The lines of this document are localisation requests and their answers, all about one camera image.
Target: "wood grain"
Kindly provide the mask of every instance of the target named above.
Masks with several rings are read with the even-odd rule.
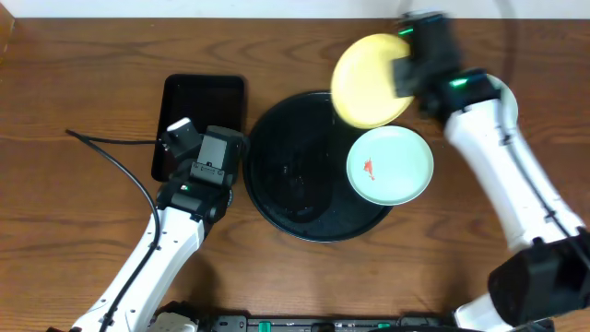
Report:
[[[0,65],[2,64],[2,55],[6,52],[8,40],[12,34],[12,27],[15,19],[10,15],[2,4],[0,4]]]
[[[338,57],[390,20],[20,19],[0,67],[0,330],[66,328],[102,294],[148,221],[148,205],[106,160],[64,134],[152,138],[164,79],[247,78],[250,130],[273,104],[329,88]],[[513,80],[520,124],[572,209],[590,219],[590,23],[522,21]],[[502,70],[500,21],[459,20],[468,65]],[[172,283],[165,302],[258,315],[442,312],[485,291],[509,254],[458,153],[415,108],[398,122],[431,144],[426,192],[372,231],[307,243],[266,222],[243,182],[227,217]],[[108,150],[152,194],[151,147]],[[585,312],[558,319],[585,331]]]

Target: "black cable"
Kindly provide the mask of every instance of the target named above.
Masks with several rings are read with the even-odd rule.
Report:
[[[75,133],[85,139],[92,141],[92,142],[99,142],[99,143],[107,143],[107,144],[119,144],[119,145],[142,145],[142,144],[158,144],[159,141],[157,140],[121,140],[121,139],[109,139],[109,138],[100,138],[94,136],[86,136],[83,134]]]
[[[131,284],[133,284],[134,280],[137,278],[137,275],[139,275],[139,272],[144,267],[144,265],[148,262],[151,255],[158,248],[159,234],[160,234],[159,215],[158,215],[158,211],[156,209],[156,205],[154,204],[154,201],[152,200],[151,196],[149,195],[146,187],[144,185],[142,185],[139,182],[139,180],[137,180],[137,178],[129,170],[127,170],[123,166],[123,164],[121,164],[121,162],[116,160],[113,156],[108,154],[102,148],[99,148],[94,143],[92,143],[87,136],[80,135],[80,134],[78,134],[72,130],[69,130],[69,129],[66,129],[65,132],[68,135],[79,139],[82,143],[91,147],[93,150],[99,152],[99,154],[102,157],[104,157],[106,160],[112,162],[115,166],[117,166],[119,168],[119,170],[121,170],[123,173],[125,173],[125,175],[127,175],[129,177],[129,179],[131,179],[131,181],[133,181],[134,184],[137,185],[139,190],[141,190],[141,193],[146,197],[147,201],[149,202],[149,206],[151,207],[151,212],[154,216],[154,223],[156,224],[155,225],[156,230],[154,231],[154,241],[149,246],[149,249],[147,249],[146,255],[142,258],[141,262],[139,262],[136,269],[133,271],[133,273],[131,274],[129,279],[125,282],[125,284],[123,285],[121,290],[119,290],[119,293],[112,301],[111,308],[109,308],[109,311],[102,317],[102,324],[100,325],[100,332],[105,332],[112,321],[112,316],[114,315],[114,312],[117,310],[117,306],[121,302],[121,299],[124,297],[127,290],[129,290],[129,287],[131,287]]]
[[[512,6],[512,3],[509,0],[495,0],[496,6],[500,11],[501,18],[504,22],[505,28],[505,40],[506,40],[506,56],[504,57],[504,66],[502,70],[502,80],[506,84],[506,86],[510,86],[510,82],[513,79],[513,72],[515,69],[516,58],[518,55],[518,42],[519,42],[519,26],[518,20],[516,19],[516,12]],[[561,224],[561,222],[557,219],[556,214],[557,212],[545,201],[543,196],[540,194],[540,191],[535,187],[535,184],[531,180],[530,176],[526,172],[523,163],[518,158],[518,154],[516,153],[514,146],[512,144],[512,136],[508,132],[505,127],[505,116],[504,116],[504,108],[500,107],[500,110],[496,112],[498,118],[496,121],[499,124],[499,128],[501,131],[501,142],[508,150],[508,153],[511,159],[516,165],[516,168],[521,173],[523,178],[525,179],[528,186],[533,191],[533,194],[537,197],[538,201],[541,203],[543,209],[545,209],[547,213],[547,218],[551,219],[553,223],[557,225],[560,231],[565,235],[566,238],[572,238],[572,235],[566,230],[566,228]],[[590,258],[587,257],[584,250],[576,243],[574,240],[569,241],[573,251],[580,257],[582,262],[586,265],[586,268],[590,270]]]

